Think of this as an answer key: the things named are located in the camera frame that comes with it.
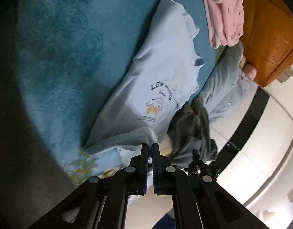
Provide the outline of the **dark grey sweatshirt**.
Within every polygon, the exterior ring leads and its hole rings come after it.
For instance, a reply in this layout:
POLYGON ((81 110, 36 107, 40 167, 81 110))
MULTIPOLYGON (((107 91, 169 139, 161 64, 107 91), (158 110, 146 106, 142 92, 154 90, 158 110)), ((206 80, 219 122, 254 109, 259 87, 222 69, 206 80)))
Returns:
POLYGON ((172 141, 170 161, 179 168, 188 168, 195 157, 206 163, 218 156, 218 147, 210 137, 208 112, 200 98, 186 102, 175 113, 167 135, 172 141))

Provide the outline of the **folded pink fleece blanket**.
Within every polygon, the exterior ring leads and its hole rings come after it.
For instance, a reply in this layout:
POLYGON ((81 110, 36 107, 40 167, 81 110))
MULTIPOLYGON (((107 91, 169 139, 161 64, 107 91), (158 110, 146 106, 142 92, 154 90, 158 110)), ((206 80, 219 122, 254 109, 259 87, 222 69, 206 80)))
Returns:
POLYGON ((212 48, 233 47, 243 35, 243 0, 203 0, 212 48))

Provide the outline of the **light blue printed t-shirt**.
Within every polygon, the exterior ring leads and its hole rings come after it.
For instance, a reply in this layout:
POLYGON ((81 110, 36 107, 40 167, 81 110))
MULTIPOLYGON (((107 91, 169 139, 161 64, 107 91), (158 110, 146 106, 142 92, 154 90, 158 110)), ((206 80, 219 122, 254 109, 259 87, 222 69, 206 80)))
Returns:
POLYGON ((174 114, 199 87, 198 33, 183 5, 160 0, 142 47, 93 124, 86 153, 136 152, 165 138, 174 114))

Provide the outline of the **beige fleece garment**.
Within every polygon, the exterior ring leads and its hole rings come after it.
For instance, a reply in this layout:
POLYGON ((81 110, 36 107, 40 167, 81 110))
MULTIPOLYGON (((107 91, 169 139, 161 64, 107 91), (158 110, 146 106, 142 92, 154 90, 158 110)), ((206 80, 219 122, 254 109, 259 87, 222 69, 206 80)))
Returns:
POLYGON ((159 145, 160 154, 170 158, 174 153, 174 143, 168 134, 165 135, 164 140, 159 145))

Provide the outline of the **orange wooden headboard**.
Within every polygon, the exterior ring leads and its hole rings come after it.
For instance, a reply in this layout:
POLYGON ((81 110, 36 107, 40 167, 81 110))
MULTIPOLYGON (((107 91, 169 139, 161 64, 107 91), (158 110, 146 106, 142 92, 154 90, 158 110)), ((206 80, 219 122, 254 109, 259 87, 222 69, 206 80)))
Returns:
POLYGON ((244 55, 266 87, 293 65, 293 13, 283 0, 243 0, 244 55))

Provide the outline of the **teal floral bed blanket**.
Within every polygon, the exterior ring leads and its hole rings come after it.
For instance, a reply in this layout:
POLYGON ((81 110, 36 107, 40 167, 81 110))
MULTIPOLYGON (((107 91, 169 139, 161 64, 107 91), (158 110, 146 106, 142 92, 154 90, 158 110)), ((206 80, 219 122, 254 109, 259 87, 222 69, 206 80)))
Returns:
MULTIPOLYGON (((105 102, 146 38, 160 0, 18 0, 15 73, 28 114, 47 149, 76 185, 120 165, 83 145, 105 102)), ((216 60, 203 0, 174 0, 200 27, 203 86, 216 60)))

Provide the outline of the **grey-blue floral duvet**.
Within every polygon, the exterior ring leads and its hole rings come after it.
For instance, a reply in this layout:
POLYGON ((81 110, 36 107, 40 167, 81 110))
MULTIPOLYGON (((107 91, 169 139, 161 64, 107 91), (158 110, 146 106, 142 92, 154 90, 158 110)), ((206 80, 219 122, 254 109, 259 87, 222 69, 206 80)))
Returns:
POLYGON ((248 93, 253 81, 239 68, 244 56, 242 42, 227 47, 197 98, 202 99, 209 123, 215 123, 235 111, 248 93))

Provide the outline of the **picture frames on headboard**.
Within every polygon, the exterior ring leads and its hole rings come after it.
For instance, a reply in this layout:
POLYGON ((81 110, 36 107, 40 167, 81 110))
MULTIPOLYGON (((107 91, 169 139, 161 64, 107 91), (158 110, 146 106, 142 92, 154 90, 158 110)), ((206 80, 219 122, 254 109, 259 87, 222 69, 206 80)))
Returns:
POLYGON ((280 83, 283 83, 283 82, 286 82, 292 76, 293 76, 293 67, 289 67, 286 71, 284 71, 277 77, 277 81, 280 83))

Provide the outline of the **white black-striped wardrobe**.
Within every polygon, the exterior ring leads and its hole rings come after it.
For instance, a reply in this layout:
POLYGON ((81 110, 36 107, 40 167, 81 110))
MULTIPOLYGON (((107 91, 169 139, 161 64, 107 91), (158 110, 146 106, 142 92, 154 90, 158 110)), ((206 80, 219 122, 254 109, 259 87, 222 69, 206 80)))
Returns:
POLYGON ((217 182, 241 204, 248 204, 291 147, 293 119, 253 85, 239 108, 212 123, 210 133, 219 150, 217 182))

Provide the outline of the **pink pillow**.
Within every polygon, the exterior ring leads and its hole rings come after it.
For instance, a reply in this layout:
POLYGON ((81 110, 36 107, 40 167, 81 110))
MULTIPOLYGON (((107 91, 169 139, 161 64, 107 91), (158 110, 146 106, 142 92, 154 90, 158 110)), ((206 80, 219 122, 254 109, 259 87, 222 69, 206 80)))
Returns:
POLYGON ((254 66, 246 64, 242 71, 253 81, 257 75, 257 70, 254 66))

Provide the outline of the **yellow floral pillow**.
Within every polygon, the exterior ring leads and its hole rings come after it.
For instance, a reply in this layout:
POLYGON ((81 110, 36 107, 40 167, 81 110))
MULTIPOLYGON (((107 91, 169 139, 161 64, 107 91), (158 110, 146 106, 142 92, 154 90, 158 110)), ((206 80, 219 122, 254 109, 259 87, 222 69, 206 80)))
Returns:
POLYGON ((239 68, 240 69, 243 69, 243 67, 245 66, 246 64, 246 58, 245 56, 242 57, 241 61, 239 62, 239 68))

